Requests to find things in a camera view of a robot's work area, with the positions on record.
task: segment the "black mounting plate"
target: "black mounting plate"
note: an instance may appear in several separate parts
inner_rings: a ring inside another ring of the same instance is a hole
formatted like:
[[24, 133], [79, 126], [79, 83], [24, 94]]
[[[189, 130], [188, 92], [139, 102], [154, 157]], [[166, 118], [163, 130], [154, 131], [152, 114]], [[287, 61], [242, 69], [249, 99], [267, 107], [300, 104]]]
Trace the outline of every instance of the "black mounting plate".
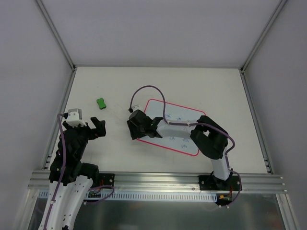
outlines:
[[223, 190], [216, 186], [212, 175], [200, 175], [198, 176], [198, 181], [201, 191], [230, 191], [231, 186], [233, 191], [239, 191], [240, 189], [239, 177], [234, 175], [230, 178], [229, 186]]
[[113, 173], [99, 173], [99, 181], [102, 185], [111, 185], [114, 187], [115, 174]]

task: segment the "whiteboard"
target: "whiteboard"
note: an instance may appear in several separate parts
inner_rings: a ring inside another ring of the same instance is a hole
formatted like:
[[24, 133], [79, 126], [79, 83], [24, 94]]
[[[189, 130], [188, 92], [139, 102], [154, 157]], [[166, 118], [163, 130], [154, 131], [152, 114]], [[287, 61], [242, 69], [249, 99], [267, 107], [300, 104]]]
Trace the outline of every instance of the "whiteboard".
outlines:
[[[150, 99], [144, 109], [144, 112], [151, 119], [162, 117], [163, 101]], [[198, 120], [200, 116], [206, 115], [203, 111], [187, 108], [181, 105], [166, 102], [165, 117], [168, 120], [187, 121]], [[187, 154], [189, 156], [197, 156], [199, 154], [198, 147], [190, 139], [165, 137], [165, 138], [150, 138], [149, 136], [138, 139], [139, 141], [155, 145], [160, 148], [165, 148], [175, 152]]]
[[[82, 109], [83, 120], [106, 121], [106, 136], [88, 142], [82, 162], [101, 171], [210, 173], [213, 168], [203, 154], [186, 154], [132, 140], [127, 126], [133, 93], [144, 85], [155, 85], [173, 104], [205, 111], [236, 141], [229, 153], [230, 165], [239, 173], [267, 173], [239, 70], [194, 68], [102, 68], [79, 67], [66, 111]], [[139, 91], [132, 105], [145, 108], [160, 94], [150, 88]], [[104, 98], [106, 109], [96, 100]]]

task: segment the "metal frame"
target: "metal frame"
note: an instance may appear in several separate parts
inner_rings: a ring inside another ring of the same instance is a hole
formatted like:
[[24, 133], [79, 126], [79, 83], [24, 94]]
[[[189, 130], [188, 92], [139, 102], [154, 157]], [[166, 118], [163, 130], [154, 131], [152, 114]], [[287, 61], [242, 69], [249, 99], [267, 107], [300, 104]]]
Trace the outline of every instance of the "metal frame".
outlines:
[[210, 68], [210, 69], [240, 69], [241, 66], [192, 66], [192, 65], [85, 65], [85, 64], [78, 64], [76, 63], [76, 67], [149, 67], [149, 68]]
[[[65, 111], [66, 104], [67, 104], [67, 101], [68, 101], [68, 98], [69, 98], [69, 94], [71, 92], [72, 83], [73, 83], [73, 80], [74, 80], [75, 75], [76, 75], [76, 71], [77, 71], [77, 69], [75, 68], [70, 75], [70, 78], [67, 82], [67, 86], [66, 86], [66, 89], [65, 89], [65, 93], [64, 93], [64, 95], [61, 99], [61, 104], [60, 104], [60, 108], [59, 108], [58, 113], [63, 114], [64, 111]], [[50, 159], [51, 159], [52, 151], [53, 151], [53, 148], [56, 144], [58, 133], [59, 133], [59, 126], [58, 126], [57, 119], [55, 119], [54, 123], [53, 123], [52, 133], [51, 133], [51, 136], [50, 136], [49, 141], [48, 141], [44, 161], [42, 162], [42, 170], [48, 168], [47, 164], [48, 164], [48, 161], [50, 161]]]
[[50, 32], [52, 33], [53, 37], [56, 39], [57, 44], [58, 44], [59, 48], [61, 49], [64, 57], [66, 58], [71, 70], [74, 71], [75, 65], [74, 65], [66, 47], [65, 47], [57, 29], [56, 29], [56, 27], [54, 26], [54, 23], [52, 22], [51, 17], [49, 16], [49, 13], [48, 13], [44, 3], [42, 2], [42, 0], [35, 0], [35, 3], [37, 5], [39, 11], [42, 13], [42, 16], [43, 16], [45, 22], [47, 23]]
[[273, 24], [275, 23], [276, 19], [278, 18], [279, 14], [283, 10], [283, 8], [285, 7], [287, 2], [288, 2], [288, 0], [280, 0], [280, 2], [278, 3], [278, 5], [275, 8], [273, 14], [271, 15], [269, 21], [264, 26], [264, 28], [263, 28], [259, 38], [257, 39], [254, 47], [252, 48], [251, 52], [249, 53], [248, 58], [246, 59], [244, 65], [242, 66], [241, 70], [242, 70], [243, 73], [245, 72], [246, 68], [248, 67], [248, 65], [250, 64], [250, 62], [252, 61], [252, 59], [256, 55], [258, 49], [260, 48], [261, 44], [263, 43], [264, 39], [268, 35], [268, 33], [271, 30]]
[[[29, 189], [48, 189], [49, 171], [32, 173]], [[115, 190], [127, 192], [189, 192], [224, 193], [225, 191], [201, 191], [199, 175], [209, 173], [155, 173], [155, 172], [101, 172], [114, 173]], [[286, 194], [283, 178], [272, 174], [242, 174], [242, 192], [249, 194]]]
[[244, 73], [242, 73], [242, 71], [240, 71], [240, 75], [241, 75], [241, 80], [242, 80], [243, 88], [244, 88], [244, 91], [245, 91], [245, 95], [246, 95], [246, 98], [247, 98], [247, 101], [248, 101], [249, 110], [250, 110], [251, 116], [253, 118], [255, 130], [256, 130], [256, 133], [257, 133], [257, 137], [258, 137], [260, 148], [261, 148], [261, 151], [262, 151], [262, 154], [263, 154], [264, 161], [267, 163], [268, 172], [273, 173], [274, 172], [274, 166], [272, 164], [271, 157], [268, 154], [268, 150], [267, 150], [268, 148], [267, 148], [267, 145], [264, 141], [264, 137], [263, 137], [263, 134], [262, 134], [263, 132], [262, 132], [261, 127], [259, 125], [259, 121], [258, 121], [258, 117], [257, 117], [256, 111], [255, 111], [254, 103], [253, 103], [252, 98], [250, 96], [246, 77], [245, 77]]
[[[70, 79], [68, 81], [68, 85], [65, 91], [65, 94], [62, 98], [61, 106], [59, 108], [59, 112], [63, 113], [68, 101], [68, 97], [71, 91], [72, 83], [74, 80], [74, 76], [76, 74], [76, 66], [74, 65], [56, 27], [54, 26], [48, 11], [43, 4], [42, 0], [35, 0], [35, 3], [42, 13], [44, 20], [46, 21], [52, 35], [57, 41], [59, 48], [61, 49], [63, 55], [66, 58], [70, 68], [72, 69], [72, 73]], [[270, 155], [267, 151], [266, 143], [263, 138], [263, 134], [261, 131], [260, 124], [258, 122], [257, 113], [255, 111], [252, 98], [250, 96], [248, 90], [248, 84], [246, 81], [246, 77], [244, 76], [244, 72], [248, 67], [249, 63], [256, 55], [258, 49], [263, 43], [265, 37], [270, 31], [272, 25], [275, 23], [277, 17], [280, 12], [286, 5], [287, 0], [280, 0], [278, 6], [274, 10], [272, 16], [268, 20], [264, 29], [262, 30], [258, 40], [256, 41], [252, 51], [250, 52], [247, 60], [241, 68], [241, 79], [242, 84], [245, 89], [246, 97], [248, 100], [249, 108], [251, 111], [251, 115], [254, 121], [255, 129], [258, 135], [260, 147], [263, 153], [264, 160], [268, 166], [268, 172], [271, 174], [243, 174], [242, 176], [242, 193], [249, 194], [276, 194], [276, 198], [279, 204], [279, 208], [282, 214], [282, 218], [287, 230], [299, 230], [300, 227], [295, 219], [292, 206], [289, 200], [289, 196], [287, 194], [287, 190], [285, 189], [285, 184], [283, 182], [283, 178], [279, 175], [272, 174], [274, 172], [274, 168], [272, 165], [272, 161]], [[48, 148], [46, 150], [46, 156], [44, 159], [43, 167], [41, 171], [34, 171], [29, 182], [29, 191], [26, 198], [25, 206], [23, 207], [24, 212], [22, 216], [19, 218], [18, 229], [27, 229], [30, 223], [31, 215], [34, 210], [34, 205], [36, 199], [39, 194], [40, 189], [48, 189], [48, 176], [49, 171], [46, 165], [48, 159], [50, 159], [52, 155], [53, 148], [56, 143], [57, 135], [59, 132], [59, 128], [57, 126], [57, 122], [54, 122], [52, 134], [50, 140], [48, 142]], [[145, 172], [115, 172], [115, 189], [121, 191], [128, 192], [161, 192], [161, 193], [194, 193], [199, 194], [199, 184], [198, 184], [198, 175], [204, 173], [145, 173]]]

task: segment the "white wall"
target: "white wall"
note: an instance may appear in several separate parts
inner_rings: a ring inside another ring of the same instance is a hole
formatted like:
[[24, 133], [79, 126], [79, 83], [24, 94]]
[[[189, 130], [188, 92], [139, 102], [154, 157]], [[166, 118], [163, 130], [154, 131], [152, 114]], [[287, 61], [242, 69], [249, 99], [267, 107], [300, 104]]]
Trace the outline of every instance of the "white wall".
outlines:
[[12, 229], [70, 68], [33, 0], [0, 2], [0, 228]]
[[290, 0], [246, 77], [275, 172], [307, 227], [307, 1]]
[[75, 64], [240, 67], [279, 0], [44, 0]]

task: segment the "small green object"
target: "small green object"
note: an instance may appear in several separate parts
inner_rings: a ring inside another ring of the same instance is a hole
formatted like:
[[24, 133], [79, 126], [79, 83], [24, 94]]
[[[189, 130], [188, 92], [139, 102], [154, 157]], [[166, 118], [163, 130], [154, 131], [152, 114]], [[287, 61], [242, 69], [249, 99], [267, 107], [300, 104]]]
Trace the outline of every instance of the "small green object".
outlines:
[[104, 109], [106, 108], [106, 104], [105, 104], [105, 101], [104, 99], [101, 97], [99, 99], [96, 100], [98, 105], [99, 105], [99, 109]]

